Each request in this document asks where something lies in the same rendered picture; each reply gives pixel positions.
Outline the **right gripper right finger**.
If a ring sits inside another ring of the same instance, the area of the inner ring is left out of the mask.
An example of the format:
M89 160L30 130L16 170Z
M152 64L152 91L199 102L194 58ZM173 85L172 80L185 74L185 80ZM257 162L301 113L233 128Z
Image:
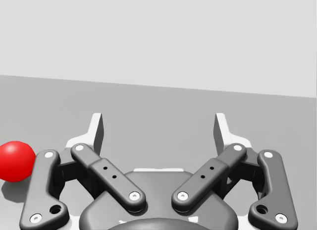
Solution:
M211 191L224 198L243 179L252 183L258 197L248 212L253 227L297 229L282 156L274 150L255 152L248 139L230 132L223 113L215 114L213 137L218 156L209 159L173 192L173 209L187 213Z

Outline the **red ball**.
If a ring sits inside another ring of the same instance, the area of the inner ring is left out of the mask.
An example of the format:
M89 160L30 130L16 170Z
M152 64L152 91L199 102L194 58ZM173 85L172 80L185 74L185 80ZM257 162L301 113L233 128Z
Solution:
M27 143L10 141L0 145L0 179L19 182L32 174L36 155Z

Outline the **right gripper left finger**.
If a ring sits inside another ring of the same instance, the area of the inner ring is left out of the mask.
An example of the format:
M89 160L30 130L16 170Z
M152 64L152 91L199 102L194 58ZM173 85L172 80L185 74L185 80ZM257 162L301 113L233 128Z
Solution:
M21 229L60 229L70 220L60 201L65 183L77 179L93 197L107 191L129 213L146 207L146 195L108 159L100 157L104 139L101 113L92 115L88 131L67 141L65 149L36 155L20 217Z

